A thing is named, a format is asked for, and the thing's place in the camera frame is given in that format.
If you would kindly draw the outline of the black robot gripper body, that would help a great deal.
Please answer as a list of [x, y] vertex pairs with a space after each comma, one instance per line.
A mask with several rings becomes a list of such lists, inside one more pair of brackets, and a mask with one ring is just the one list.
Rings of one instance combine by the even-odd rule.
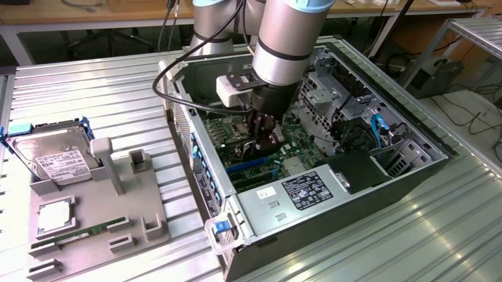
[[252, 89], [251, 106], [255, 111], [280, 120], [296, 94], [299, 83], [287, 86], [263, 85]]

